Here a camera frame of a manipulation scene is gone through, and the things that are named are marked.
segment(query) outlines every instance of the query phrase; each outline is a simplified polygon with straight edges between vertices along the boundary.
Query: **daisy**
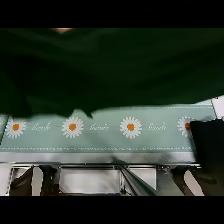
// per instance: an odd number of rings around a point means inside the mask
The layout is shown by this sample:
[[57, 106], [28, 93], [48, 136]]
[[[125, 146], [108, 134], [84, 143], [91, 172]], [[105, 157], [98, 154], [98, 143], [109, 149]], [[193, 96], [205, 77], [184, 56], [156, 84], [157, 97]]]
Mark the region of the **daisy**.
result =
[[81, 131], [83, 130], [83, 127], [84, 124], [81, 119], [79, 119], [78, 117], [70, 117], [69, 119], [66, 119], [65, 122], [63, 122], [63, 135], [66, 135], [66, 138], [75, 138], [76, 136], [82, 134]]
[[125, 135], [126, 138], [135, 138], [141, 134], [141, 126], [142, 125], [138, 119], [134, 117], [126, 117], [121, 122], [120, 131], [123, 131], [123, 135]]
[[17, 138], [23, 134], [23, 131], [26, 130], [25, 120], [20, 119], [11, 119], [6, 125], [6, 135], [8, 138]]
[[184, 135], [185, 137], [188, 137], [191, 135], [191, 127], [190, 127], [190, 122], [193, 121], [194, 118], [190, 118], [190, 117], [182, 117], [181, 119], [179, 119], [178, 121], [178, 130], [182, 132], [182, 135]]

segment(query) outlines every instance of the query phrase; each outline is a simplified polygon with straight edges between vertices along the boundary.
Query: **green fabric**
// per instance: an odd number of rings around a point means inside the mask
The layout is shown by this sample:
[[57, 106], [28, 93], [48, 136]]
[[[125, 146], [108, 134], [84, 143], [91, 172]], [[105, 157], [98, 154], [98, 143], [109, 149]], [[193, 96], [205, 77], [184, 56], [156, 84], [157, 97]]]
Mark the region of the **green fabric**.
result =
[[0, 29], [0, 113], [87, 114], [224, 93], [224, 29]]

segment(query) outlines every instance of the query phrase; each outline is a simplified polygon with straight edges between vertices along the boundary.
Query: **yellow flower center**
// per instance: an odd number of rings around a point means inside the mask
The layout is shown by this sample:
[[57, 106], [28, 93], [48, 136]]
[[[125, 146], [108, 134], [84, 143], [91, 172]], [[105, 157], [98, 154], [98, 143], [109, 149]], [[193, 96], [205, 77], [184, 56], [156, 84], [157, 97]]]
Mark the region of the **yellow flower center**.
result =
[[14, 125], [12, 126], [12, 130], [13, 130], [13, 131], [18, 131], [18, 130], [19, 130], [19, 127], [20, 127], [19, 124], [14, 124]]
[[134, 124], [128, 124], [128, 130], [129, 131], [134, 131], [135, 130]]
[[70, 129], [71, 131], [75, 131], [75, 129], [76, 129], [76, 124], [70, 124], [70, 125], [69, 125], [69, 129]]
[[185, 124], [185, 128], [186, 128], [187, 130], [190, 130], [190, 129], [191, 129], [190, 123], [186, 123], [186, 124]]

